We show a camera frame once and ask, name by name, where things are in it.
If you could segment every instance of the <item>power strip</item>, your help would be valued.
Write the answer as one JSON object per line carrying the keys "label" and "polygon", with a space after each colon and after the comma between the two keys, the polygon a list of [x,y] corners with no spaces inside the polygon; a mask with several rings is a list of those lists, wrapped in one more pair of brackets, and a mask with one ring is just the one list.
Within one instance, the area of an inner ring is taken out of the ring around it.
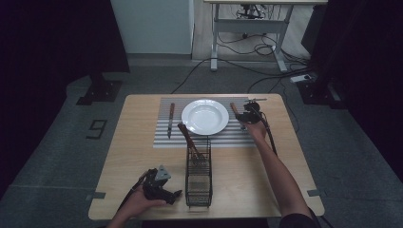
{"label": "power strip", "polygon": [[300,75],[300,76],[290,78],[290,82],[291,83],[297,83],[297,82],[307,81],[307,80],[311,80],[311,79],[313,79],[313,77],[311,75],[304,74],[304,75]]}

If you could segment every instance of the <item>human arm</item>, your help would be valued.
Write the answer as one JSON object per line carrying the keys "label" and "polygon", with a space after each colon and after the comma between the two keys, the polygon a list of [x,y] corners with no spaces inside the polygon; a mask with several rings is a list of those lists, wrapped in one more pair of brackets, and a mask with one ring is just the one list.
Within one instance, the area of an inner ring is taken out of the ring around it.
{"label": "human arm", "polygon": [[123,228],[125,223],[133,217],[137,217],[146,209],[153,206],[163,206],[166,205],[165,200],[154,199],[149,200],[144,196],[143,186],[140,185],[134,193],[128,198],[124,206],[116,212],[112,221],[107,225],[106,228]]}
{"label": "human arm", "polygon": [[312,218],[295,179],[265,140],[266,129],[263,122],[245,123],[245,126],[260,152],[281,216],[297,213]]}

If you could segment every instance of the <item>black curtain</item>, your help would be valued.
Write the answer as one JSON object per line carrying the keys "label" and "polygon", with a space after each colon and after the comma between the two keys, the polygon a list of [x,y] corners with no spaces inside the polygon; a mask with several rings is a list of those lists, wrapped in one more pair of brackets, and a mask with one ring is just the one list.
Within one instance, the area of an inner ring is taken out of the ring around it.
{"label": "black curtain", "polygon": [[330,0],[311,65],[318,74],[316,93],[334,83],[349,111],[403,181],[399,6],[397,0]]}
{"label": "black curtain", "polygon": [[1,5],[0,196],[48,131],[69,83],[93,72],[129,72],[109,0]]}

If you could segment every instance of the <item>dish rack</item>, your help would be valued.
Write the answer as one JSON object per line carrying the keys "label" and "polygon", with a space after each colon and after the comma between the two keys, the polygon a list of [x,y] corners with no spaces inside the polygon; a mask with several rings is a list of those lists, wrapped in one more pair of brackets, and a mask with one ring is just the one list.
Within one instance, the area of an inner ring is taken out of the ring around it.
{"label": "dish rack", "polygon": [[187,148],[186,156],[186,180],[185,196],[186,205],[206,206],[211,205],[213,196],[213,182],[211,169],[211,142],[210,139],[194,140],[199,155],[204,156],[202,162],[195,161],[194,152]]}

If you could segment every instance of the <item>gray floor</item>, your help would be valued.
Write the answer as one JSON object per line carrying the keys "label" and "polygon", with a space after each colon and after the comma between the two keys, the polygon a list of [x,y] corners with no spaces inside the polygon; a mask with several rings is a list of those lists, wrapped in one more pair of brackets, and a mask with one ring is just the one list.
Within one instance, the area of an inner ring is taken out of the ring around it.
{"label": "gray floor", "polygon": [[[303,53],[295,47],[294,54],[303,56]],[[278,73],[276,64],[268,62],[243,65]],[[87,77],[67,87],[67,100],[58,117],[0,201],[0,227],[98,227],[107,223],[90,220],[87,212],[125,96],[170,93],[198,62],[129,59],[129,63],[130,74],[106,74],[107,79],[123,82],[114,103],[75,105],[90,85]],[[265,77],[223,62],[217,72],[211,72],[205,63],[177,93],[245,93],[252,83]],[[403,227],[403,185],[348,110],[306,105],[297,87],[287,78],[281,84],[277,82],[263,81],[253,86],[251,93],[267,93],[275,86],[272,92],[280,94],[288,104],[290,118],[321,193],[325,218],[334,227]],[[93,134],[88,130],[93,120],[107,120],[100,140],[86,139]],[[269,218],[268,222],[277,227],[278,218]],[[132,220],[127,227],[139,224]]]}

